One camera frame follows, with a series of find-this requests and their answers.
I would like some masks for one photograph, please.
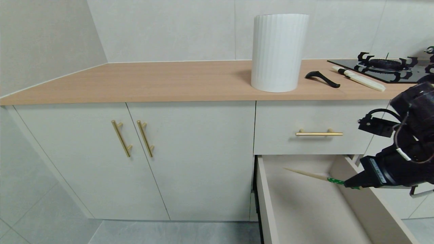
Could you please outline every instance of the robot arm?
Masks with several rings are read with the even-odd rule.
[[[424,82],[410,87],[391,100],[395,112],[375,109],[359,120],[359,129],[391,137],[393,145],[375,156],[360,159],[364,171],[345,181],[345,187],[405,186],[434,184],[434,87]],[[374,118],[388,112],[400,123]]]

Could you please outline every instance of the ribbed white vase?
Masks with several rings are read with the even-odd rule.
[[[269,14],[255,17],[252,81],[266,92],[297,88],[309,15]]]

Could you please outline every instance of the cable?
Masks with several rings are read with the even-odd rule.
[[[397,113],[395,113],[394,111],[391,111],[389,109],[374,109],[371,112],[369,112],[368,114],[372,115],[373,113],[376,113],[376,112],[386,112],[386,113],[389,113],[389,114],[393,115],[393,117],[395,117],[398,121],[402,121],[401,117]]]
[[[404,119],[402,120],[402,123],[401,123],[401,124],[398,124],[398,125],[399,125],[399,128],[398,128],[398,130],[395,132],[395,135],[394,135],[394,137],[393,137],[393,141],[394,141],[394,143],[395,143],[396,150],[398,151],[398,153],[399,153],[403,158],[407,159],[407,160],[410,161],[410,162],[417,163],[417,164],[423,164],[423,163],[429,162],[429,161],[431,161],[431,160],[434,158],[434,153],[433,153],[433,155],[431,155],[431,157],[430,157],[429,159],[427,159],[427,160],[425,160],[425,161],[422,161],[422,162],[418,162],[418,161],[414,161],[414,160],[412,160],[412,159],[411,159],[407,154],[405,154],[405,152],[402,151],[402,149],[398,146],[398,133],[401,131],[402,127],[404,126],[405,122],[407,121],[407,119],[408,119],[408,115],[409,115],[409,112],[407,111],[407,114],[406,114],[406,116],[404,117]]]

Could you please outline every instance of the gas stove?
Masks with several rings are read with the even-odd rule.
[[[357,59],[333,59],[328,62],[385,83],[417,83],[434,80],[434,64],[428,60],[419,62],[417,57],[376,59],[369,53],[361,52]]]

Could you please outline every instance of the black handle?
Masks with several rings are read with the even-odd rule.
[[[333,81],[329,80],[327,77],[325,77],[319,71],[311,71],[311,72],[307,73],[307,75],[305,76],[305,78],[310,78],[310,77],[319,77],[319,78],[323,79],[325,82],[327,82],[327,84],[333,88],[339,88],[341,86],[340,84],[336,84]]]

